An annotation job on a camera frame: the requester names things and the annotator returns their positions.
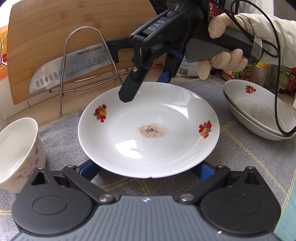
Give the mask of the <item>right beige sleeve forearm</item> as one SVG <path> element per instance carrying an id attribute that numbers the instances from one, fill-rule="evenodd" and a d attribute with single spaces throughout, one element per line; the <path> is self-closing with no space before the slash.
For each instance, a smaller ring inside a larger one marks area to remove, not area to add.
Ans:
<path id="1" fill-rule="evenodd" d="M 236 20 L 250 34 L 276 45 L 273 27 L 277 31 L 280 41 L 281 65 L 295 68 L 295 21 L 280 19 L 269 15 L 268 19 L 259 14 L 238 14 Z"/>

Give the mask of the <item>right gloved hand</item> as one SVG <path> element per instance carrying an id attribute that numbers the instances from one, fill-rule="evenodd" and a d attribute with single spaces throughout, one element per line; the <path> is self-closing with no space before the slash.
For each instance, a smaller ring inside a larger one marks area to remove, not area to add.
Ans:
<path id="1" fill-rule="evenodd" d="M 212 39 L 221 37 L 226 28 L 240 30 L 226 14 L 221 14 L 212 18 L 208 31 Z M 205 80 L 210 75 L 211 67 L 223 70 L 242 71 L 247 66 L 247 59 L 243 57 L 241 49 L 235 49 L 232 52 L 221 52 L 215 55 L 211 60 L 197 62 L 198 76 Z"/>

